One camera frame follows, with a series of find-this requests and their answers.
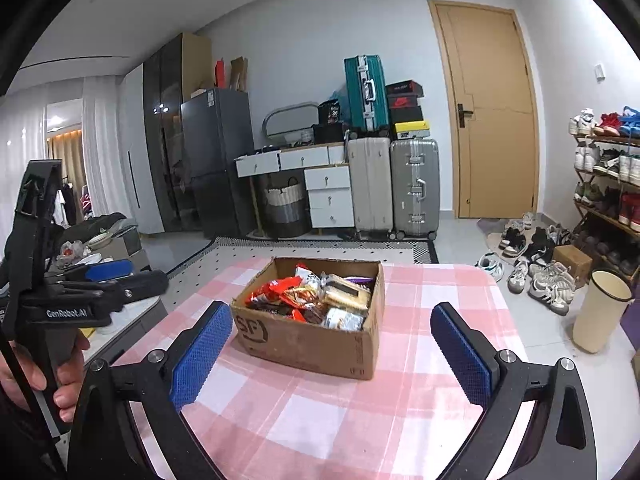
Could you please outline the red oreo snack pack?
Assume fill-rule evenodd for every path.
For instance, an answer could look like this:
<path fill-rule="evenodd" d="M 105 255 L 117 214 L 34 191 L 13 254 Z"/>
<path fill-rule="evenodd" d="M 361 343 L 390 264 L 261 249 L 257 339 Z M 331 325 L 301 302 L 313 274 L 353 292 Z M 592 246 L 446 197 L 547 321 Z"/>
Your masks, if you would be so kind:
<path fill-rule="evenodd" d="M 245 300 L 247 307 L 257 307 L 263 304 L 284 304 L 291 308 L 301 308 L 306 301 L 297 297 L 296 289 L 302 284 L 299 276 L 289 276 L 271 280 L 254 289 Z"/>

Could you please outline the white black printed snack bag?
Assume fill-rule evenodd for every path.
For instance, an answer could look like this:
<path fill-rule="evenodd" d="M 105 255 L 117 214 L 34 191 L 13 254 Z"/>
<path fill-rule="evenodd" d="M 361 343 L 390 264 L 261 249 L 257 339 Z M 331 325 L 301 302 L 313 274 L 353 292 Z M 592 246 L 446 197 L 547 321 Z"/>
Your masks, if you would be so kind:
<path fill-rule="evenodd" d="M 314 271 L 311 271 L 306 264 L 297 263 L 295 267 L 295 275 L 300 278 L 300 284 L 307 287 L 315 295 L 318 295 L 322 286 L 322 279 Z"/>

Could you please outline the beige black snack packet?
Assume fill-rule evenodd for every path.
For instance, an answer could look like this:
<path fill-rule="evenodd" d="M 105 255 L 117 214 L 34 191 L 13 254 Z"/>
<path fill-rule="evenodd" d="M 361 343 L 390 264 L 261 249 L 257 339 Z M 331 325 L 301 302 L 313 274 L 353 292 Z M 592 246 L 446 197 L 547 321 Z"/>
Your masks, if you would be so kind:
<path fill-rule="evenodd" d="M 320 278 L 319 298 L 331 308 L 363 312 L 368 310 L 371 293 L 369 289 L 335 274 L 323 274 Z"/>

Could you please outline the pink plaid tablecloth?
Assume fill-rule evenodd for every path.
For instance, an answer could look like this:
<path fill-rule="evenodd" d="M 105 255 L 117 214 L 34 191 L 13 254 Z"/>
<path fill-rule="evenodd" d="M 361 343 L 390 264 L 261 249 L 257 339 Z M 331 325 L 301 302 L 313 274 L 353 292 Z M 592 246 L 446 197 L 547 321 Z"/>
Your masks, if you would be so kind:
<path fill-rule="evenodd" d="M 464 264 L 386 264 L 375 375 L 351 380 L 249 356 L 232 338 L 184 416 L 230 479 L 434 479 L 472 430 L 430 329 L 449 302 L 498 349 L 524 346 L 497 284 Z"/>

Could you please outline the grey white side cabinet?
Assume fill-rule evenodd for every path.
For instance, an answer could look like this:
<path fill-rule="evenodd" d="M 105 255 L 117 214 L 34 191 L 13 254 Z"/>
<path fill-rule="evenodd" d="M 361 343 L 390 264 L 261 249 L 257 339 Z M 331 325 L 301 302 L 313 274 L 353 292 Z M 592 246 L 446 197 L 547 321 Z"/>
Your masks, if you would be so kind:
<path fill-rule="evenodd" d="M 166 316 L 160 297 L 168 276 L 151 268 L 134 226 L 101 233 L 85 248 L 76 263 L 53 266 L 54 298 L 44 308 L 49 349 L 64 360 L 66 339 L 79 328 L 90 341 L 86 362 L 114 362 Z"/>

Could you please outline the white striped sneakers on floor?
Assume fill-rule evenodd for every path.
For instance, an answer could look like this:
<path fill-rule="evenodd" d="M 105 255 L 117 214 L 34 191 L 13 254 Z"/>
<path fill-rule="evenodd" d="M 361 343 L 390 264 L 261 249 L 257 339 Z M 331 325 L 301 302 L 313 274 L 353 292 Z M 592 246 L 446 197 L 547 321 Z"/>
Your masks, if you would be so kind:
<path fill-rule="evenodd" d="M 530 298 L 559 316 L 567 315 L 575 298 L 576 283 L 563 263 L 552 261 L 533 274 L 527 291 Z"/>

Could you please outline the SF Express cardboard box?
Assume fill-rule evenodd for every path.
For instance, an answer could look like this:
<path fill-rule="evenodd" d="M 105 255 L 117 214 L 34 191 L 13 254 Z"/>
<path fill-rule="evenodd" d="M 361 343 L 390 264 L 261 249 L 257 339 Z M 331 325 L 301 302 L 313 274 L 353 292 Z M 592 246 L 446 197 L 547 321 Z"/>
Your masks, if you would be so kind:
<path fill-rule="evenodd" d="M 359 328 L 329 326 L 328 306 L 295 309 L 279 301 L 256 304 L 266 285 L 291 284 L 302 268 L 321 278 L 366 278 L 370 285 L 367 311 Z M 384 276 L 379 261 L 279 257 L 271 259 L 231 300 L 231 311 L 244 349 L 251 356 L 336 377 L 370 380 L 378 362 L 380 328 L 385 309 Z"/>

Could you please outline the white curtain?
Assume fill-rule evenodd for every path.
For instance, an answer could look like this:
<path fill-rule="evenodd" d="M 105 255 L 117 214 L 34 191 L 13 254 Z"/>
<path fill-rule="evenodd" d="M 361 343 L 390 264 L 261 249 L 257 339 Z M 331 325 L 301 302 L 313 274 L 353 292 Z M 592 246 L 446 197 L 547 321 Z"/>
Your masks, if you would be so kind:
<path fill-rule="evenodd" d="M 120 212 L 131 218 L 120 157 L 117 83 L 115 76 L 82 82 L 82 154 L 93 214 Z"/>

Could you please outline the small cardboard box on floor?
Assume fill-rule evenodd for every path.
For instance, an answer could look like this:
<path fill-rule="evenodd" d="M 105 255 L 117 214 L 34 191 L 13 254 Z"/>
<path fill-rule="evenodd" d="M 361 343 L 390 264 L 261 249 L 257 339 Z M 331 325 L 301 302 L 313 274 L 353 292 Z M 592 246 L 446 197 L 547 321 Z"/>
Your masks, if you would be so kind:
<path fill-rule="evenodd" d="M 589 281 L 592 268 L 592 258 L 574 245 L 556 246 L 553 251 L 553 260 L 559 262 L 574 278 L 577 288 L 582 288 Z"/>

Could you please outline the cream waste bin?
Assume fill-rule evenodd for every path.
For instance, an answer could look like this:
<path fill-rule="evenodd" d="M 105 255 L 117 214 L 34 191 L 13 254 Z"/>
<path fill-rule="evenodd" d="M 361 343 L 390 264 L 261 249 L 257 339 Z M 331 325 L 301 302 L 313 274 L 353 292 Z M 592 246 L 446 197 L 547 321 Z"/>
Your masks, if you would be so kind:
<path fill-rule="evenodd" d="M 573 325 L 574 344 L 588 353 L 600 352 L 620 325 L 620 319 L 632 300 L 634 292 L 619 273 L 593 270 Z"/>

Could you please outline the woven laundry basket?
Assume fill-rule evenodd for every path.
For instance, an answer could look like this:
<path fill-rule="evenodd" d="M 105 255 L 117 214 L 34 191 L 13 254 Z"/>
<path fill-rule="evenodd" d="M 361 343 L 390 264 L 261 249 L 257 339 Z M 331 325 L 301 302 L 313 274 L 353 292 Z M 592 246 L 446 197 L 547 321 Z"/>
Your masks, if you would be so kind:
<path fill-rule="evenodd" d="M 271 237 L 294 238 L 310 231 L 306 188 L 296 177 L 289 177 L 286 185 L 269 183 L 264 196 L 267 233 Z"/>

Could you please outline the silver aluminium suitcase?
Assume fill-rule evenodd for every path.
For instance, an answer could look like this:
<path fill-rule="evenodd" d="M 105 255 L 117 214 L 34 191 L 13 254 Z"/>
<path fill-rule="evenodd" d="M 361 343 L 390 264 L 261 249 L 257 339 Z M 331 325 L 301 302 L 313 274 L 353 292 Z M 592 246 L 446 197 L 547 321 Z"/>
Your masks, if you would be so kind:
<path fill-rule="evenodd" d="M 396 234 L 434 240 L 440 211 L 437 142 L 430 138 L 393 142 L 390 169 Z"/>

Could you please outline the wooden shoe rack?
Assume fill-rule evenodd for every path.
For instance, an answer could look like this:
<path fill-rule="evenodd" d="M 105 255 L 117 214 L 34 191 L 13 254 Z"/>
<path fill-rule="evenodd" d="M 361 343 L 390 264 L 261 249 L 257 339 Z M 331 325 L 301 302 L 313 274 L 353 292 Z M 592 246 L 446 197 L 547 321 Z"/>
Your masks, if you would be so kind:
<path fill-rule="evenodd" d="M 596 266 L 639 281 L 639 112 L 626 106 L 597 117 L 585 108 L 570 118 L 575 140 L 580 215 L 573 244 Z"/>

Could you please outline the white drawer desk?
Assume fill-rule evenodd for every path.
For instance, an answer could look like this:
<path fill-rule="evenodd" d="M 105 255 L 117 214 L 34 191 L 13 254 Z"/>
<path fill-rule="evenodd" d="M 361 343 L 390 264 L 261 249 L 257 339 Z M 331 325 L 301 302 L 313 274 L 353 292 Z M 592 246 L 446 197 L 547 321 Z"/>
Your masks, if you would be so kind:
<path fill-rule="evenodd" d="M 304 177 L 310 223 L 316 230 L 353 229 L 352 184 L 344 143 L 284 148 L 235 159 L 239 178 L 277 176 L 297 171 Z"/>

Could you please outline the dark grey refrigerator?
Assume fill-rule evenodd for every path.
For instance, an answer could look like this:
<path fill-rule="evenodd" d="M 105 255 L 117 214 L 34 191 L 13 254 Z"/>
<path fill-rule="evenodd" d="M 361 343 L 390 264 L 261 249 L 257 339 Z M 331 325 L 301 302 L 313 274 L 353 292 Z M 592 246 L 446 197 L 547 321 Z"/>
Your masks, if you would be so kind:
<path fill-rule="evenodd" d="M 256 228 L 250 185 L 235 159 L 254 153 L 244 92 L 211 88 L 181 105 L 191 188 L 204 235 L 244 237 Z"/>

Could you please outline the beige hard suitcase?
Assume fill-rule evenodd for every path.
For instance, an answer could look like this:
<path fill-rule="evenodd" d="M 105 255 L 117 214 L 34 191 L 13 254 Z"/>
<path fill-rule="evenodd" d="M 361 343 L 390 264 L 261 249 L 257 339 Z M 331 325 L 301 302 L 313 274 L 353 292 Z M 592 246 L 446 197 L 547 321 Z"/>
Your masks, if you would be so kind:
<path fill-rule="evenodd" d="M 356 230 L 390 234 L 394 229 L 390 140 L 350 140 L 347 160 Z"/>

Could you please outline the oval mirror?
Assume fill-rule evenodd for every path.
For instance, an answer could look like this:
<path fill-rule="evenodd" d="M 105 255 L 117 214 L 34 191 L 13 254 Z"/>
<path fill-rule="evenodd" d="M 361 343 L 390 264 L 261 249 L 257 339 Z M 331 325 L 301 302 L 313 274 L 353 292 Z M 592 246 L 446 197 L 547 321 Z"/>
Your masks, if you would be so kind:
<path fill-rule="evenodd" d="M 262 121 L 262 134 L 267 138 L 311 129 L 319 121 L 319 104 L 303 102 L 272 110 Z"/>

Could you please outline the stacked shoe boxes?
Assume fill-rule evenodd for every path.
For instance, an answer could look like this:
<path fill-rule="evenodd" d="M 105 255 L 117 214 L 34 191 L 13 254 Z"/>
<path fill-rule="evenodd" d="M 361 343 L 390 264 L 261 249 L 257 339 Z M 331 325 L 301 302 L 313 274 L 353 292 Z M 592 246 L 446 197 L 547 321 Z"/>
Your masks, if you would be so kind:
<path fill-rule="evenodd" d="M 420 103 L 423 97 L 422 86 L 412 79 L 386 86 L 388 114 L 396 140 L 431 136 L 430 124 L 424 118 Z"/>

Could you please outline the black glass cabinet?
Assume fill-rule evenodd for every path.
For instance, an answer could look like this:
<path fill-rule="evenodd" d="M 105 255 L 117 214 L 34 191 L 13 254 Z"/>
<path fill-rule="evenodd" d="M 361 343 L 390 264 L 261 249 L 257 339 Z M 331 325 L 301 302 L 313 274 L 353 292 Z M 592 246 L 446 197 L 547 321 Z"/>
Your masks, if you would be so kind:
<path fill-rule="evenodd" d="M 143 63 L 146 151 L 160 223 L 166 232 L 199 231 L 182 124 L 182 104 L 213 85 L 212 45 L 182 32 Z"/>

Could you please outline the teal suitcase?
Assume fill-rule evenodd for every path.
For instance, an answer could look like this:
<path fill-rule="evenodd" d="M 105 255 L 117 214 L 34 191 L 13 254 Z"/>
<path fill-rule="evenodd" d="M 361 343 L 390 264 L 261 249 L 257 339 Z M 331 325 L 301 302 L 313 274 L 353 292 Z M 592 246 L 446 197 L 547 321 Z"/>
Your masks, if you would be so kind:
<path fill-rule="evenodd" d="M 344 59 L 349 125 L 358 136 L 390 136 L 390 115 L 381 58 L 360 54 Z"/>

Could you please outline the wooden door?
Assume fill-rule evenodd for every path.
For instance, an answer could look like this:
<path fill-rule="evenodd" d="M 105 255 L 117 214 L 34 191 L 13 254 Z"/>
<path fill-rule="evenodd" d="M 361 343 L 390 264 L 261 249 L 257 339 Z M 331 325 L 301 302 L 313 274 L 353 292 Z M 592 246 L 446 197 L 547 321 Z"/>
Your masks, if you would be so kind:
<path fill-rule="evenodd" d="M 454 213 L 514 219 L 535 211 L 538 110 L 515 12 L 444 0 L 428 6 L 447 90 Z"/>

